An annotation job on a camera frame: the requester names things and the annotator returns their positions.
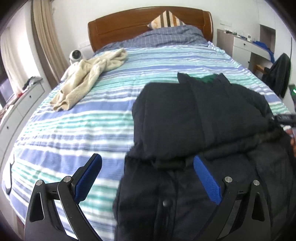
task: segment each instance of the black clothing on chair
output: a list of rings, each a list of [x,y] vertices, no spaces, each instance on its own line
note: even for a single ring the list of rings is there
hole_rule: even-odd
[[[283,53],[278,60],[269,68],[264,68],[266,74],[263,75],[262,81],[272,89],[279,97],[284,98],[288,88],[291,60]]]

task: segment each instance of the beige towel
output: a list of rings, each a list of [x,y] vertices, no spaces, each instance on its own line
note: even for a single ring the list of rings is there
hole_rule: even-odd
[[[62,80],[66,79],[64,85],[50,102],[54,106],[53,109],[55,111],[71,109],[91,90],[102,72],[123,65],[127,55],[122,48],[72,64],[62,77]]]

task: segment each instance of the blue striped comforter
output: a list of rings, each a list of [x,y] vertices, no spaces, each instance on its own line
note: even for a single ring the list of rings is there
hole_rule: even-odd
[[[102,74],[92,90],[69,111],[54,112],[50,100],[57,86],[32,115],[14,146],[11,205],[24,222],[38,179],[58,182],[83,166],[93,153],[103,158],[102,170],[87,199],[80,203],[85,216],[103,240],[113,240],[116,222],[112,202],[123,175],[124,157],[133,145],[133,102],[149,82],[177,82],[177,72],[194,77],[224,73],[231,83],[264,95],[274,114],[288,113],[281,100],[249,70],[213,46],[129,48],[128,60]],[[73,231],[57,208],[66,229]]]

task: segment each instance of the pillow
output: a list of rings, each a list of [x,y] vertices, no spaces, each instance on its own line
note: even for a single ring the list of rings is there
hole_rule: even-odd
[[[163,28],[163,27],[175,27],[185,25],[181,20],[179,20],[174,14],[169,10],[164,11],[156,19],[154,19],[147,26],[151,29]]]

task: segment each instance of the metal screw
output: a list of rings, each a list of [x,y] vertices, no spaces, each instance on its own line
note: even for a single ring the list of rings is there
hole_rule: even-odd
[[[42,180],[38,180],[38,181],[36,182],[36,185],[37,185],[37,186],[40,186],[42,183],[43,183]]]
[[[231,178],[231,177],[225,177],[224,179],[225,179],[225,181],[228,182],[228,183],[232,182],[232,178]]]
[[[254,180],[253,181],[254,185],[258,186],[260,184],[260,182],[258,180]]]
[[[69,181],[71,181],[71,177],[70,176],[64,177],[64,182],[68,183]]]

